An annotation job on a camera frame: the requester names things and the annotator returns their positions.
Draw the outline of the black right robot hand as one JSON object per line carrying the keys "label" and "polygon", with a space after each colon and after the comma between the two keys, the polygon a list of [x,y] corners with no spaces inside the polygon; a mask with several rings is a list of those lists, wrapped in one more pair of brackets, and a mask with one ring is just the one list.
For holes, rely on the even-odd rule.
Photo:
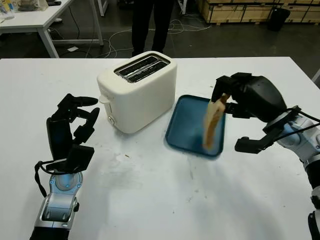
{"label": "black right robot hand", "polygon": [[258,118],[269,123],[287,110],[287,105],[274,84],[264,76],[237,72],[216,79],[211,101],[223,95],[230,96],[236,103],[228,103],[225,113],[234,118]]}

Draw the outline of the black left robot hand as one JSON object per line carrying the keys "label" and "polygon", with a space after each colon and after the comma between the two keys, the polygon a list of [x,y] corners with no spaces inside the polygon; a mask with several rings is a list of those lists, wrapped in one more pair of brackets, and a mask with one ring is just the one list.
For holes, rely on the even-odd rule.
{"label": "black left robot hand", "polygon": [[[46,120],[47,135],[53,160],[65,159],[73,145],[86,143],[95,131],[100,109],[94,108],[91,112],[82,107],[93,106],[98,99],[88,96],[73,96],[68,93],[57,105],[57,111]],[[76,119],[85,120],[83,125],[71,133],[70,124]]]}

